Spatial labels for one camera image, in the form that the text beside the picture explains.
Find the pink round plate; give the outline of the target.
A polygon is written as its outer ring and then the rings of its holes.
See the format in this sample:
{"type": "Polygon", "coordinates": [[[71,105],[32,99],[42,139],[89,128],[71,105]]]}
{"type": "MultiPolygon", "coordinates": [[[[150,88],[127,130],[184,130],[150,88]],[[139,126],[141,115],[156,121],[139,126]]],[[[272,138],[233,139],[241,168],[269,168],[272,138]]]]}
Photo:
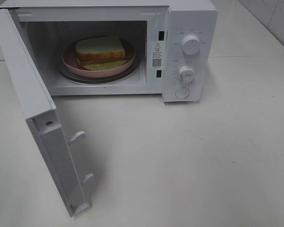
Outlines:
{"type": "Polygon", "coordinates": [[[139,66],[140,58],[134,46],[128,41],[121,39],[121,44],[125,49],[126,56],[124,58],[83,62],[77,58],[75,43],[72,43],[62,53],[62,62],[69,71],[84,78],[124,77],[139,66]]]}

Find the glass microwave turntable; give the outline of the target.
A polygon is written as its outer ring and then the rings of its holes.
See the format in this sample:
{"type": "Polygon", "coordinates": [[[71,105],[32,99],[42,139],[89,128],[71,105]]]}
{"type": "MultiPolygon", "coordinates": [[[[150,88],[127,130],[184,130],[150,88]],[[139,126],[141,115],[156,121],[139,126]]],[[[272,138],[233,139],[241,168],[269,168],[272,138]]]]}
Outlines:
{"type": "Polygon", "coordinates": [[[116,75],[104,77],[104,78],[88,78],[88,77],[76,75],[75,73],[71,72],[69,69],[67,69],[64,66],[62,60],[60,60],[56,69],[63,77],[65,77],[66,79],[72,82],[83,83],[83,84],[101,84],[101,83],[115,82],[117,80],[120,80],[120,79],[123,79],[123,78],[126,78],[132,75],[138,69],[140,62],[141,62],[141,57],[140,56],[135,57],[133,63],[128,69],[116,75]]]}

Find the round white door button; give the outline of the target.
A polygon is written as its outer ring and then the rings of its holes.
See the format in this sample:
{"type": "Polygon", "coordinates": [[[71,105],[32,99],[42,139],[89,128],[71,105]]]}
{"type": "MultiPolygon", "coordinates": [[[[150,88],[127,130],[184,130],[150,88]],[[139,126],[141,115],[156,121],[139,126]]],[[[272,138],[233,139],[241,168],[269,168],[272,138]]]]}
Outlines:
{"type": "Polygon", "coordinates": [[[184,99],[189,96],[189,89],[186,87],[180,87],[175,91],[175,96],[179,99],[184,99]]]}

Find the white warning sticker with QR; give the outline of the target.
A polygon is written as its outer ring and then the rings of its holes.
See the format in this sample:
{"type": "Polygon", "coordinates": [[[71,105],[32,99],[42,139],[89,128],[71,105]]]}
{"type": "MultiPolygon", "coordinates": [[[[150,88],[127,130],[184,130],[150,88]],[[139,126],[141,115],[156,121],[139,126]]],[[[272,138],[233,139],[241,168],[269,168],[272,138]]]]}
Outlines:
{"type": "Polygon", "coordinates": [[[154,69],[161,69],[164,62],[166,50],[165,41],[155,41],[151,43],[151,66],[154,69]]]}

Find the white microwave oven body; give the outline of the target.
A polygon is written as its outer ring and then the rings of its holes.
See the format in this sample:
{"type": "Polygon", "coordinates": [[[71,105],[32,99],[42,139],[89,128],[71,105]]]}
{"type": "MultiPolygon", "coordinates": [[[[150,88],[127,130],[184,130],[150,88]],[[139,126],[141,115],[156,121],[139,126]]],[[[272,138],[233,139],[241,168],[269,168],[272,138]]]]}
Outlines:
{"type": "Polygon", "coordinates": [[[16,12],[51,97],[162,94],[165,102],[200,98],[218,15],[209,0],[7,0],[0,9],[16,12]],[[115,82],[83,84],[57,71],[62,53],[72,43],[112,35],[132,44],[141,57],[132,75],[115,82]],[[200,40],[200,50],[194,55],[182,50],[187,35],[200,40]],[[155,41],[166,43],[161,69],[151,66],[151,43],[155,41]],[[192,82],[180,82],[182,66],[194,68],[192,82]],[[189,89],[187,98],[175,96],[180,87],[189,89]]]}

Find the upper white power knob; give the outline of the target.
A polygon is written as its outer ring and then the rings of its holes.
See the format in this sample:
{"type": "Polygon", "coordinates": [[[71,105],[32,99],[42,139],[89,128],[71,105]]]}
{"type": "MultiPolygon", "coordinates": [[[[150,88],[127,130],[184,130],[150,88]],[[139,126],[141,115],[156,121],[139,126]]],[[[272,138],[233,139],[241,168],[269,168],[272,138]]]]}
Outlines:
{"type": "Polygon", "coordinates": [[[182,50],[186,55],[194,55],[200,50],[200,40],[196,35],[187,35],[182,39],[182,50]]]}

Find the sandwich with bread and lettuce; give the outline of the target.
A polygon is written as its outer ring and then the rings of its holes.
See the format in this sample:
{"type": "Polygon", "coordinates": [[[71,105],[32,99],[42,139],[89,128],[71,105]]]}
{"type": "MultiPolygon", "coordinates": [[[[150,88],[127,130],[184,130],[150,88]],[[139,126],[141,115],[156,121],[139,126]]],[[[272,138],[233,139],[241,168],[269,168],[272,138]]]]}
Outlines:
{"type": "Polygon", "coordinates": [[[110,70],[129,62],[135,51],[126,46],[117,35],[88,38],[75,44],[77,64],[79,67],[92,70],[110,70]]]}

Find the lower white timer knob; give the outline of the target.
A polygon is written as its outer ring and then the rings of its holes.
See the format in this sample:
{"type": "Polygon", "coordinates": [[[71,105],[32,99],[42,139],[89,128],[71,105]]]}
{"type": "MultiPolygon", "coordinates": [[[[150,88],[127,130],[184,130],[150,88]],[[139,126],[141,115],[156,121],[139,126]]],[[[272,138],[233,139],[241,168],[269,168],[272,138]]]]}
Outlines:
{"type": "Polygon", "coordinates": [[[182,66],[178,70],[181,83],[190,83],[195,79],[195,70],[191,66],[182,66]]]}

